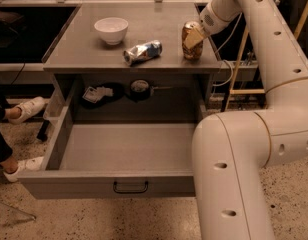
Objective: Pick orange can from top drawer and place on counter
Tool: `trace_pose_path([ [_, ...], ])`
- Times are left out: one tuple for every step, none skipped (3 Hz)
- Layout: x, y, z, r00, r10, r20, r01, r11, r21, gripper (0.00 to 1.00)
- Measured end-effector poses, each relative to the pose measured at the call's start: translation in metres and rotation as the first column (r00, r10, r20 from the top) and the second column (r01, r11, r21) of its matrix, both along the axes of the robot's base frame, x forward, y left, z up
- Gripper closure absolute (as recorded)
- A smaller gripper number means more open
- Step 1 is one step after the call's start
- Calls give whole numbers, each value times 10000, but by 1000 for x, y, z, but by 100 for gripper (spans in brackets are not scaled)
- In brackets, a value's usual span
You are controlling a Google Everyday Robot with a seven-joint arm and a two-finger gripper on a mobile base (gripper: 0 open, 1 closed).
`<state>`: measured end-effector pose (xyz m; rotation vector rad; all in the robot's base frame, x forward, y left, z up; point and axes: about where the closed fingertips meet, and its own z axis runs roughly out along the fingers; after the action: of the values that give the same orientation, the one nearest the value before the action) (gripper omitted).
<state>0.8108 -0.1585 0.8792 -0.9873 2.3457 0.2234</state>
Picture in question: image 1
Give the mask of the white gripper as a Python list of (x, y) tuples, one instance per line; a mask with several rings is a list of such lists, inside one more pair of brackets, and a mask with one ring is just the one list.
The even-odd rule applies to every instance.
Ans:
[(231, 5), (228, 2), (211, 1), (200, 13), (202, 26), (195, 26), (185, 38), (184, 45), (191, 49), (209, 35), (221, 32), (231, 22)]

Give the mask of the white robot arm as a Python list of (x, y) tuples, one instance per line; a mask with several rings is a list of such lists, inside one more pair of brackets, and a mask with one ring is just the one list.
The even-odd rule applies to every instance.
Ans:
[(275, 240), (261, 167), (308, 155), (308, 60), (274, 0), (211, 0), (188, 47), (245, 17), (267, 107), (210, 115), (196, 127), (192, 165), (203, 240)]

